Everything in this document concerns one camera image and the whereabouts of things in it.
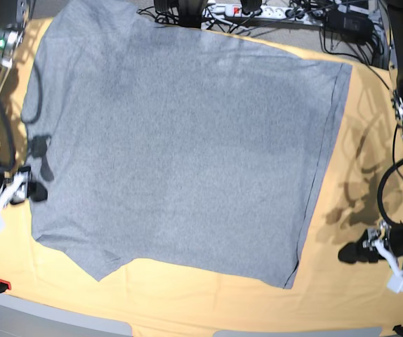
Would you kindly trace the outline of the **grey t-shirt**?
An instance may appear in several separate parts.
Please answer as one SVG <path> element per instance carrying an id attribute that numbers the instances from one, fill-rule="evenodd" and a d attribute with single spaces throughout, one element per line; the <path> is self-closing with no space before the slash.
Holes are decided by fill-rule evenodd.
<path id="1" fill-rule="evenodd" d="M 32 236 L 101 280 L 136 258 L 289 289 L 352 68 L 71 1 L 21 117 Z"/>

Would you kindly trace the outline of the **yellow table cloth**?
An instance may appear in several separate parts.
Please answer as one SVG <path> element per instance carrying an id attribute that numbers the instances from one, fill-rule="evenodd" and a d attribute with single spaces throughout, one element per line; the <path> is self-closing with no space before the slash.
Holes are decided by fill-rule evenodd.
<path id="1" fill-rule="evenodd" d="M 212 336 L 216 332 L 344 330 L 403 325 L 403 293 L 387 289 L 386 263 L 346 265 L 338 250 L 376 222 L 375 193 L 393 157 L 403 155 L 384 83 L 386 71 L 354 64 L 347 105 L 303 247 L 294 285 L 153 260 L 135 260 L 101 282 L 31 236 L 29 205 L 8 207 L 0 234 L 0 279 L 7 300 L 60 308 L 118 323 L 130 336 Z"/>

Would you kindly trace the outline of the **black power adapter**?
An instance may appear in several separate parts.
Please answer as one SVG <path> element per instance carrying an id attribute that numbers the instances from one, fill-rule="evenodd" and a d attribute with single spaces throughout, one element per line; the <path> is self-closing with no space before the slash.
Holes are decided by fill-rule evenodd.
<path id="1" fill-rule="evenodd" d="M 371 35 L 374 25 L 370 19 L 356 13 L 329 11 L 325 27 L 333 32 L 365 37 Z"/>

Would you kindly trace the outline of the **white power strip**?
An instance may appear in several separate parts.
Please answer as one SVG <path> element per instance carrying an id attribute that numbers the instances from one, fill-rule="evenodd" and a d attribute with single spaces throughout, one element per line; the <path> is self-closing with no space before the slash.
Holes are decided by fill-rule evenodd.
<path id="1" fill-rule="evenodd" d="M 254 13 L 245 13 L 239 4 L 217 4 L 208 3 L 202 12 L 204 18 L 219 20 L 226 25 L 264 25 L 267 23 L 289 23 L 294 25 L 321 27 L 323 22 L 308 14 L 301 8 L 289 8 L 279 6 L 262 5 Z"/>

